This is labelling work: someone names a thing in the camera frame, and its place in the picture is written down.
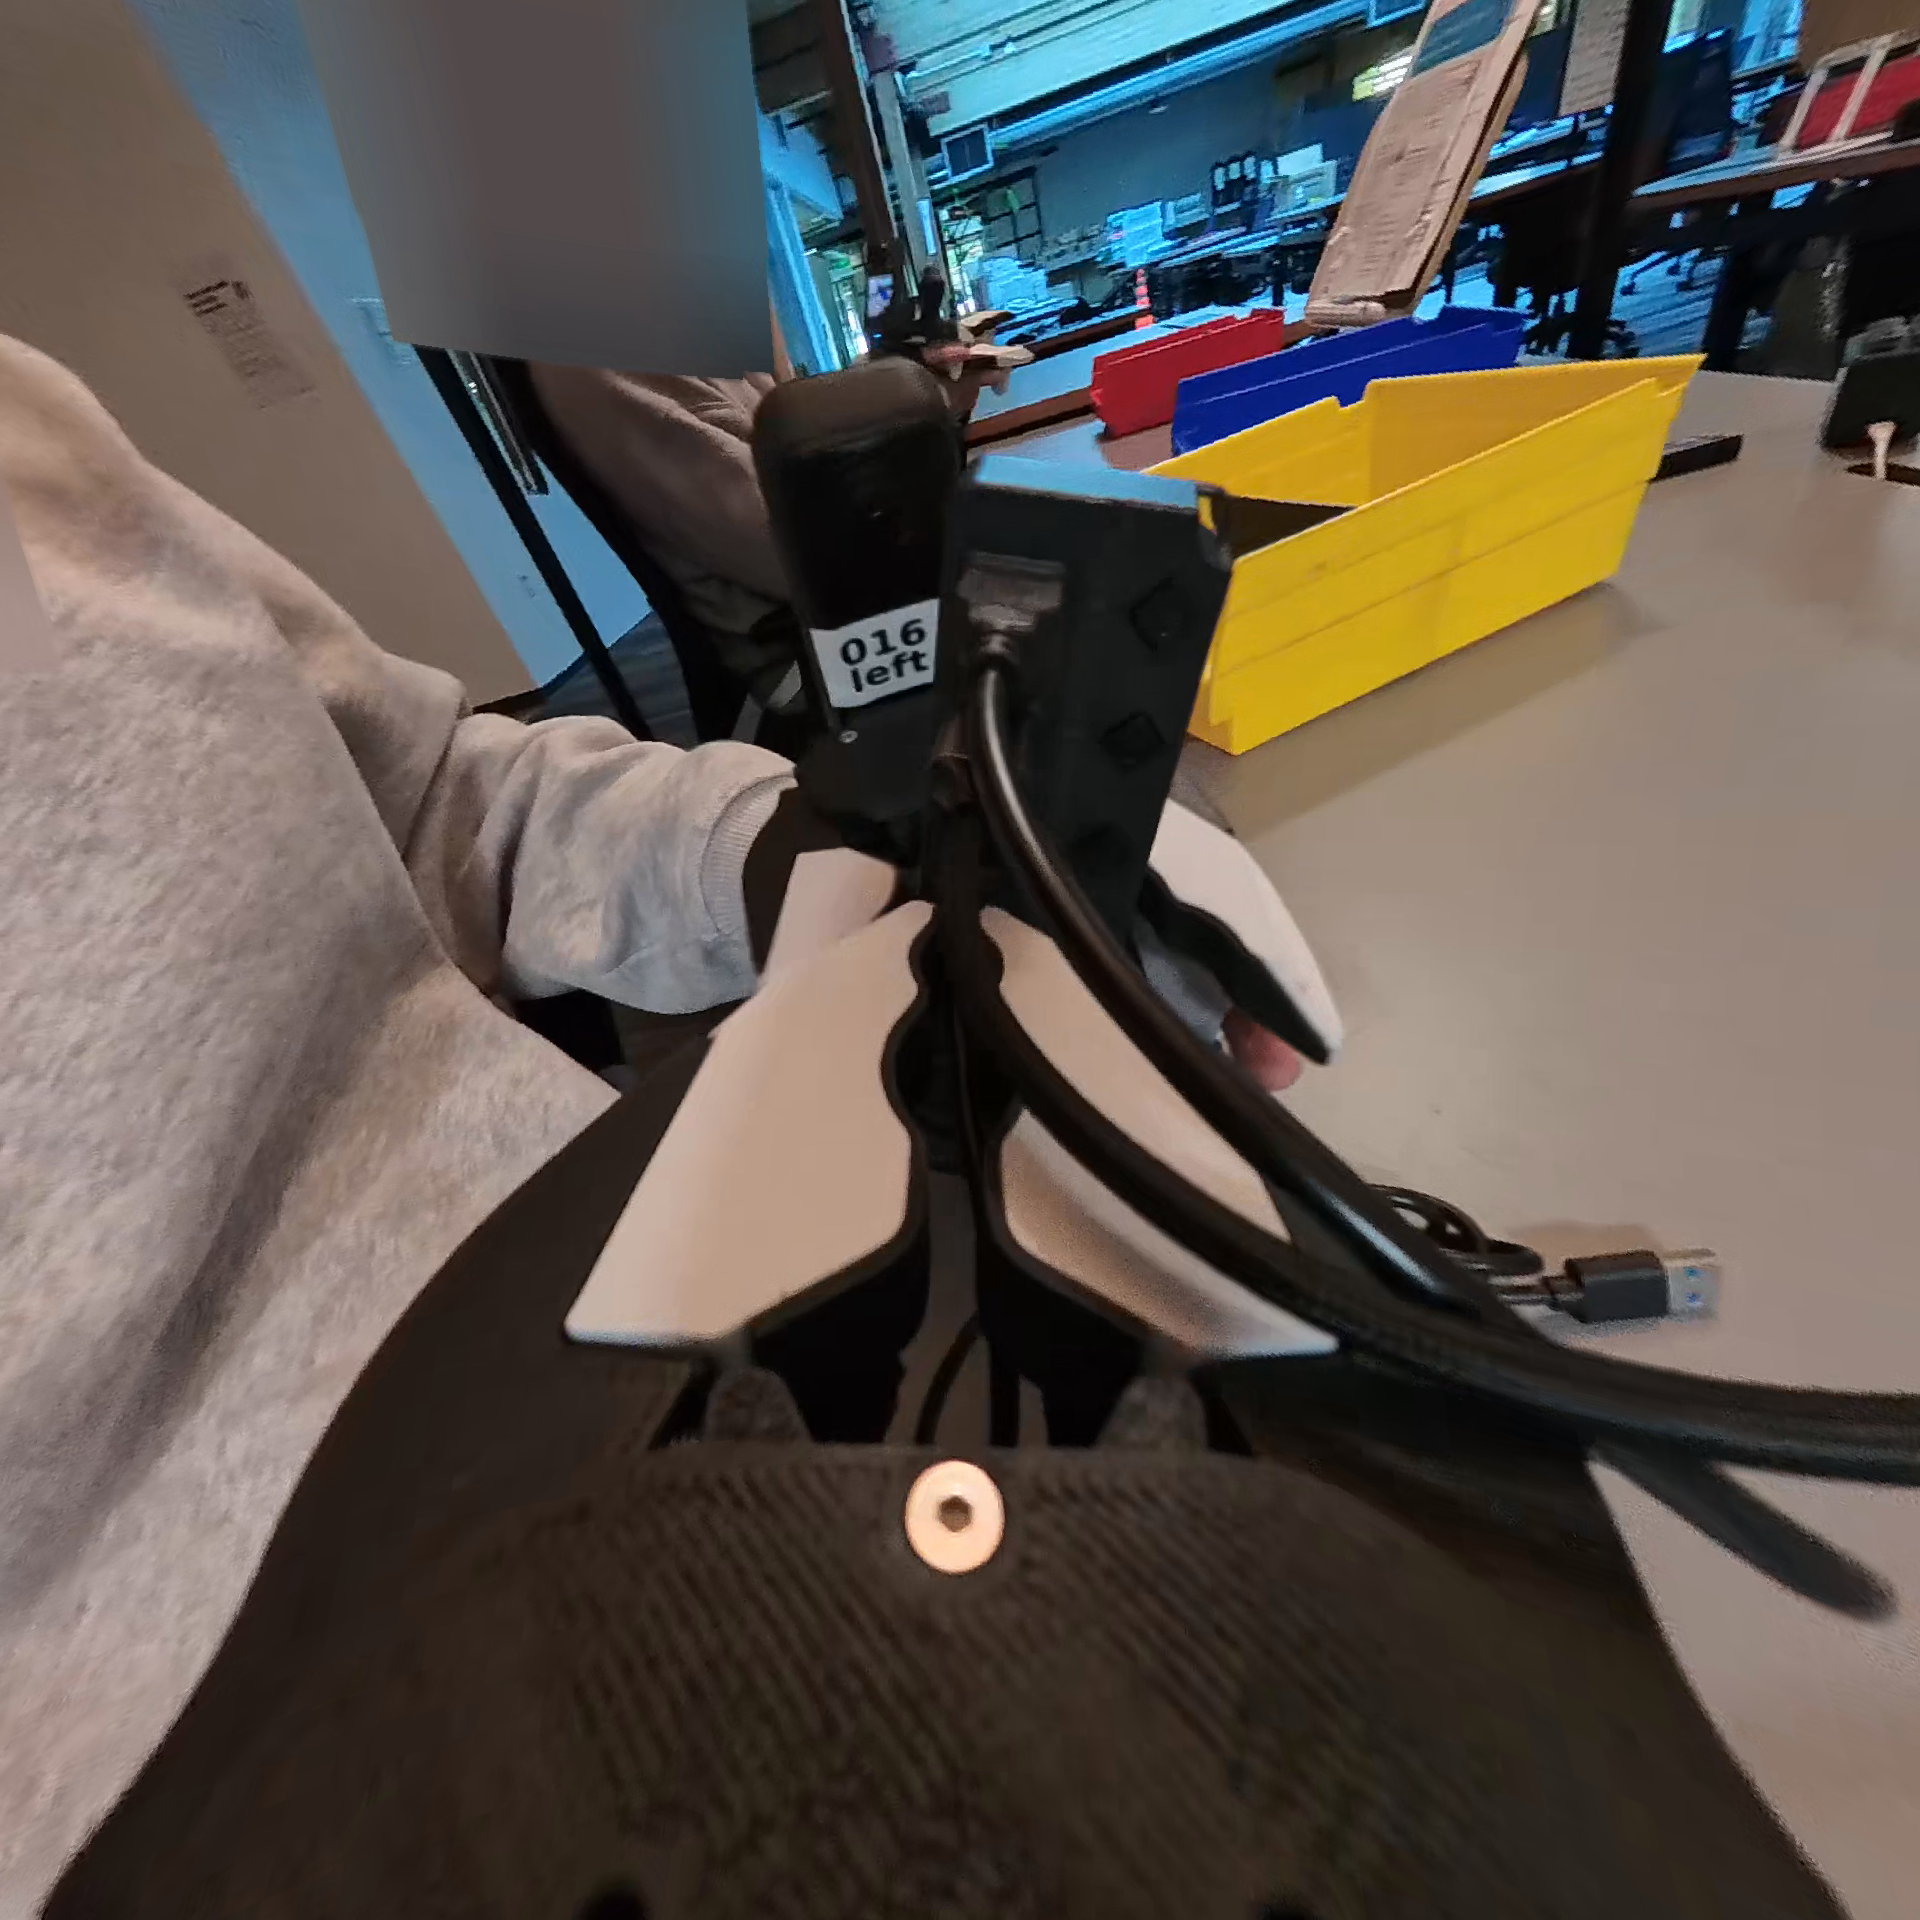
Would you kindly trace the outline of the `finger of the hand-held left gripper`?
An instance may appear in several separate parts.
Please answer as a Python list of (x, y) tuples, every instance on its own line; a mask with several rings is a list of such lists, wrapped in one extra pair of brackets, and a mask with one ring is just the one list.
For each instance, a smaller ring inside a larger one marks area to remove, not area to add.
[(1219, 1017), (1249, 1012), (1311, 1067), (1333, 1067), (1341, 1017), (1259, 863), (1185, 799), (1162, 810), (1148, 853), (1148, 977), (1219, 1047)]
[(931, 905), (908, 887), (908, 874), (880, 853), (793, 853), (782, 921), (772, 921), (772, 977), (809, 967), (836, 941), (861, 934), (868, 921), (908, 906), (908, 921), (931, 921)]

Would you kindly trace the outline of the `blue plastic bin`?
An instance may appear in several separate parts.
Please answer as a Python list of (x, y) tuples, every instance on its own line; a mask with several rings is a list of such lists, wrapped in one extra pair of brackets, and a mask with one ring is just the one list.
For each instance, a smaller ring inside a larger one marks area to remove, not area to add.
[(1216, 448), (1314, 398), (1363, 398), (1367, 381), (1502, 373), (1522, 356), (1528, 310), (1438, 302), (1434, 318), (1349, 324), (1219, 373), (1185, 373), (1174, 394), (1174, 457)]

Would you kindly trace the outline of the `black USB hub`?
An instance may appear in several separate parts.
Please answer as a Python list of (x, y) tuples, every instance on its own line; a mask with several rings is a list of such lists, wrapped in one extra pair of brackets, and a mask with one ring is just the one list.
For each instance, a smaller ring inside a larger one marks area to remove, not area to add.
[(980, 457), (949, 498), (949, 667), (1005, 661), (1005, 758), (1027, 823), (1135, 941), (1148, 853), (1202, 696), (1235, 549), (1196, 482)]

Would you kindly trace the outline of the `light grey desk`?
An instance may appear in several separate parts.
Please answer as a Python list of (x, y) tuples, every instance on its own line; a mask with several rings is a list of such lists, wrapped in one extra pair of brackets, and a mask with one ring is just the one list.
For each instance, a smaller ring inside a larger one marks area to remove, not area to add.
[(1595, 1347), (1827, 1392), (1920, 1371), (1911, 487), (1827, 385), (1697, 373), (1612, 585), (1256, 750), (1185, 744), (1341, 1012), (1298, 1113), (1541, 1252), (1718, 1248)]

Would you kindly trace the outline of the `black pole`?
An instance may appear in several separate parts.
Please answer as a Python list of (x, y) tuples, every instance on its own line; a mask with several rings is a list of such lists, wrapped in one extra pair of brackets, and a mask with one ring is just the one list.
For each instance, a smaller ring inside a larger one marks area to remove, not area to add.
[(1650, 103), (1661, 81), (1661, 41), (1671, 41), (1671, 0), (1627, 0), (1608, 139), (1595, 169), (1595, 225), (1589, 225), (1572, 334), (1568, 334), (1572, 356), (1608, 353), (1608, 310), (1612, 310), (1612, 281), (1622, 281), (1627, 195), (1644, 169), (1644, 128), (1650, 128)]

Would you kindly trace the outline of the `person's left forearm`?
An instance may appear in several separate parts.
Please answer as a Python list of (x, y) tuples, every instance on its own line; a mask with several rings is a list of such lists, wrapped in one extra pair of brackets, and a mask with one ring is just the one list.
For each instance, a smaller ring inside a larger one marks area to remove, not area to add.
[(793, 758), (645, 744), (609, 722), (456, 722), (409, 833), (442, 947), (486, 1000), (711, 1012), (756, 982), (749, 853)]

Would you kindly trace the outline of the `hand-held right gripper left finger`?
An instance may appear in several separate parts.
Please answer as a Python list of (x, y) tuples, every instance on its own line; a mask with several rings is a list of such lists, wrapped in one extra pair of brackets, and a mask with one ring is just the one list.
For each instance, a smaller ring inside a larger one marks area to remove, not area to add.
[(568, 1342), (718, 1347), (923, 1228), (931, 1149), (897, 1094), (923, 931), (931, 905), (899, 905), (711, 1030), (563, 1311)]

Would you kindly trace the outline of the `person's grey sweatshirt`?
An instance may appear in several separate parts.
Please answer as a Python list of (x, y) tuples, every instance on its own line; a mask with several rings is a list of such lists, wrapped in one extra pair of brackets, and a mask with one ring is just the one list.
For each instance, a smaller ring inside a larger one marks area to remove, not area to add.
[(3, 337), (3, 1916), (130, 1790), (420, 1279), (609, 1085), (442, 947), (473, 722)]

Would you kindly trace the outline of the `black charging dock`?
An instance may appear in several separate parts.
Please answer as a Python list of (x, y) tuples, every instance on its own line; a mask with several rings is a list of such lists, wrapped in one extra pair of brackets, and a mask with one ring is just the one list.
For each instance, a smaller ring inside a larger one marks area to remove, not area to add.
[(1920, 345), (1861, 353), (1835, 368), (1817, 448), (1906, 448), (1920, 432)]

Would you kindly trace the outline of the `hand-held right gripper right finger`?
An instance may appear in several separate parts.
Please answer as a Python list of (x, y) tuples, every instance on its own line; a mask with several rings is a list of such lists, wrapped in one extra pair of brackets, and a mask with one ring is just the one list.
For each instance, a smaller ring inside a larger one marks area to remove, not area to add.
[[(1148, 1053), (1069, 977), (1056, 941), (1005, 906), (980, 906), (980, 934), (1005, 955), (1000, 987), (1046, 1067), (1185, 1186), (1281, 1237), (1259, 1176), (1230, 1142), (1216, 1142), (1216, 1127), (1148, 1067)], [(1098, 1186), (1028, 1113), (1017, 1113), (1000, 1149), (1000, 1191), (1005, 1228), (1028, 1260), (1202, 1361), (1333, 1347), (1330, 1327), (1249, 1297), (1174, 1237), (1162, 1237), (1135, 1203)]]

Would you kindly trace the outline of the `yellow plastic bin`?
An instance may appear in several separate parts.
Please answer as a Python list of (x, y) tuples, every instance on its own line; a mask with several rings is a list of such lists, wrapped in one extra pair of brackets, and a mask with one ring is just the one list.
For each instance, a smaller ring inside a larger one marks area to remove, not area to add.
[(1185, 731), (1249, 750), (1608, 585), (1705, 353), (1408, 373), (1152, 472), (1330, 523), (1235, 558)]

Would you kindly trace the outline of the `red plastic bin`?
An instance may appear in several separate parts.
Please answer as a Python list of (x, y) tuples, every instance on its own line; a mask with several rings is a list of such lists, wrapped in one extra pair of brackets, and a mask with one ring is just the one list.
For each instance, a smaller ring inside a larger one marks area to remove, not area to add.
[(1089, 356), (1089, 421), (1113, 439), (1169, 430), (1179, 381), (1265, 356), (1281, 345), (1287, 345), (1287, 318), (1273, 302), (1113, 345)]

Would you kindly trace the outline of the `black cable silver plug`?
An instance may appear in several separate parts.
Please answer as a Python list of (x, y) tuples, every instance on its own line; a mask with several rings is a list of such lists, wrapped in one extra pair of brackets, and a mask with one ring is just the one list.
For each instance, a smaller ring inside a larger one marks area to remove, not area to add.
[(1185, 1252), (1244, 1279), (1249, 1297), (1330, 1327), (1333, 1342), (1400, 1361), (1408, 1378), (1522, 1401), (1558, 1430), (1580, 1430), (1612, 1451), (1678, 1451), (1678, 1459), (1730, 1459), (1756, 1474), (1801, 1480), (1873, 1480), (1911, 1486), (1911, 1397), (1849, 1397), (1849, 1392), (1785, 1392), (1785, 1385), (1721, 1385), (1678, 1378), (1650, 1361), (1580, 1356), (1533, 1335), (1515, 1311), (1449, 1297), (1462, 1279), (1449, 1260), (1424, 1252), (1419, 1237), (1265, 1094), (1235, 1077), (1125, 965), (1083, 887), (1056, 868), (1056, 846), (1027, 812), (1008, 769), (1008, 686), (1017, 645), (1056, 609), (1067, 585), (1052, 571), (1017, 579), (1008, 562), (960, 571), (960, 609), (976, 630), (971, 667), (971, 785), (976, 812), (1017, 887), (1035, 905), (1056, 934), (1069, 977), (1098, 1000), (1098, 1012), (1148, 1053), (1148, 1067), (1281, 1191), (1298, 1191), (1367, 1276), (1325, 1276), (1311, 1252), (1244, 1224), (1185, 1176), (1162, 1168), (1113, 1119), (1098, 1119), (1027, 1037), (1005, 1012), (1000, 982), (980, 987), (976, 1027), (989, 1027), (1000, 1056), (1046, 1131), (1104, 1181), (1125, 1208), (1136, 1208)]

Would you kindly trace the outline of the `cardboard sign board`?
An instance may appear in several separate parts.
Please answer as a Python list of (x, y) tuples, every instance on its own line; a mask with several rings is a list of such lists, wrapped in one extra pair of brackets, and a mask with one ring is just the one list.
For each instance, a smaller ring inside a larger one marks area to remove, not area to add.
[(1363, 137), (1325, 234), (1300, 302), (1311, 334), (1419, 310), (1522, 103), (1533, 21), (1541, 0), (1438, 0), (1424, 13), (1408, 68)]

